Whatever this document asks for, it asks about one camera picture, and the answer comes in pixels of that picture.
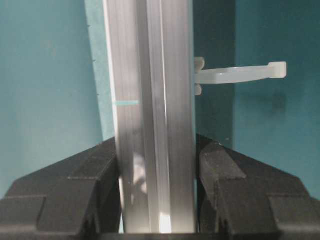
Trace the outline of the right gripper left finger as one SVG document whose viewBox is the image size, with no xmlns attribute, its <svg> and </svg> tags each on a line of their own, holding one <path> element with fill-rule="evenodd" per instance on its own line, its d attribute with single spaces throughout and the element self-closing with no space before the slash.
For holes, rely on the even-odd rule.
<svg viewBox="0 0 320 240">
<path fill-rule="evenodd" d="M 113 138 L 16 179 L 0 201 L 3 240 L 95 240 L 118 233 Z"/>
</svg>

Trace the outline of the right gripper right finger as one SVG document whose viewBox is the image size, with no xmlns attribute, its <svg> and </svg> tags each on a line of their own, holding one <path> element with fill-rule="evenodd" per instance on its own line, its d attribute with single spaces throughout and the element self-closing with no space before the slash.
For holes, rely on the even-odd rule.
<svg viewBox="0 0 320 240">
<path fill-rule="evenodd" d="M 302 181 L 196 137 L 198 223 L 217 240 L 317 240 L 320 202 Z"/>
</svg>

